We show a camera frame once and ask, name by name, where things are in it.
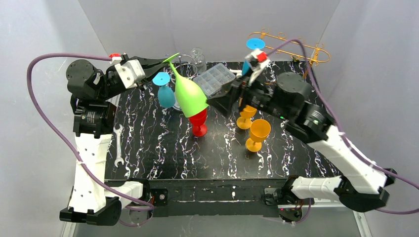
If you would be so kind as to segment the green plastic goblet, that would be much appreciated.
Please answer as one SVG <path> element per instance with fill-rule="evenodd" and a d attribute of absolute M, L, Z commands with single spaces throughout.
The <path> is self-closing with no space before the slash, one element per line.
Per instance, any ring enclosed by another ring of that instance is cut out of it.
<path fill-rule="evenodd" d="M 178 55 L 179 53 L 175 53 L 163 63 L 168 63 L 175 75 L 175 97 L 185 117 L 190 118 L 205 110 L 209 105 L 202 89 L 193 80 L 182 76 L 175 68 L 172 60 Z"/>

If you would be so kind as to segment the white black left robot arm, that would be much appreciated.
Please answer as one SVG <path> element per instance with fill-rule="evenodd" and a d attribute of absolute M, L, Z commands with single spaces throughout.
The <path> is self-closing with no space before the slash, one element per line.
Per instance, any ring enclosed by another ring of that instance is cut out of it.
<path fill-rule="evenodd" d="M 85 59 L 72 62 L 66 70 L 78 158 L 69 203 L 59 215 L 61 221 L 113 226 L 124 207 L 143 198 L 143 184 L 138 181 L 126 181 L 115 192 L 104 188 L 107 153 L 116 131 L 117 107 L 111 99 L 148 84 L 168 60 L 126 54 L 113 54 L 110 59 L 105 71 Z"/>

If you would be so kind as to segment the clear glass wine glass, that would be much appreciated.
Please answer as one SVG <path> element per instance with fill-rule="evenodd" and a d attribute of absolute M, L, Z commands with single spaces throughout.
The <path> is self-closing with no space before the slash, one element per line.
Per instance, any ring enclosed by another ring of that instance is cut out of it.
<path fill-rule="evenodd" d="M 190 56 L 193 58 L 196 73 L 201 74 L 207 70 L 207 63 L 203 51 L 199 47 L 195 47 L 190 51 Z"/>

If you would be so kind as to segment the blue plastic goblet back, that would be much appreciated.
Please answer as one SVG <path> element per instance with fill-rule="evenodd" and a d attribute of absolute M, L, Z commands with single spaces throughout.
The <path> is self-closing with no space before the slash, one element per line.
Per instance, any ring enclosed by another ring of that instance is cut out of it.
<path fill-rule="evenodd" d="M 262 39 L 252 38 L 252 39 L 247 40 L 246 46 L 250 50 L 263 49 L 265 47 L 265 42 Z M 249 69 L 250 69 L 250 66 L 248 62 L 245 60 L 242 67 L 242 75 L 244 76 L 248 72 Z"/>

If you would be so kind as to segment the blue plastic goblet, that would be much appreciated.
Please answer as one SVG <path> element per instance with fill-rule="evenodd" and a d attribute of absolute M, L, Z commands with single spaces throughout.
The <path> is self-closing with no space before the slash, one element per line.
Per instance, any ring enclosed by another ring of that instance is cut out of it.
<path fill-rule="evenodd" d="M 263 49 L 265 47 L 265 42 L 262 39 L 252 38 L 252 39 L 247 40 L 246 46 L 250 50 Z M 248 72 L 249 69 L 250 69 L 250 66 L 248 62 L 245 60 L 242 67 L 242 75 L 244 76 Z"/>
<path fill-rule="evenodd" d="M 168 85 L 170 80 L 170 75 L 165 72 L 158 72 L 152 79 L 153 84 L 159 87 L 158 101 L 163 108 L 171 108 L 176 102 L 174 91 Z"/>

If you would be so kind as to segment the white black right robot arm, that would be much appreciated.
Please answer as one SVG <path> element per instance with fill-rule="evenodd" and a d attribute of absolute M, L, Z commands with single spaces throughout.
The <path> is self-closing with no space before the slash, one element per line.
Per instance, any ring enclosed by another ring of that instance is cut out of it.
<path fill-rule="evenodd" d="M 296 73 L 278 75 L 269 88 L 248 76 L 234 80 L 230 89 L 213 96 L 207 103 L 229 116 L 237 100 L 240 109 L 251 106 L 287 121 L 285 130 L 293 137 L 321 153 L 341 172 L 332 178 L 290 176 L 274 199 L 296 202 L 317 198 L 341 202 L 346 207 L 367 212 L 385 207 L 389 193 L 385 187 L 394 183 L 387 170 L 378 171 L 357 158 L 341 138 L 335 120 L 327 111 L 308 101 L 311 85 Z"/>

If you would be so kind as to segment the chrome spiral glass rack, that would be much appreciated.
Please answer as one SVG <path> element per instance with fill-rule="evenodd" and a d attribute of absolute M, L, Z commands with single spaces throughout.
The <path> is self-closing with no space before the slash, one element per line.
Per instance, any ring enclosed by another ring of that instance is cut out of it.
<path fill-rule="evenodd" d="M 187 79 L 191 79 L 194 76 L 196 76 L 196 61 L 194 58 L 192 58 L 192 56 L 187 55 L 187 54 L 179 54 L 178 56 L 176 56 L 172 63 L 174 64 L 175 69 L 177 70 L 177 72 L 187 78 Z M 172 83 L 172 89 L 175 92 L 175 81 L 176 81 L 176 76 L 173 72 L 171 72 L 171 83 Z M 175 104 L 172 107 L 174 110 L 178 111 L 178 112 L 182 112 L 181 106 L 179 105 L 176 97 L 175 97 Z"/>

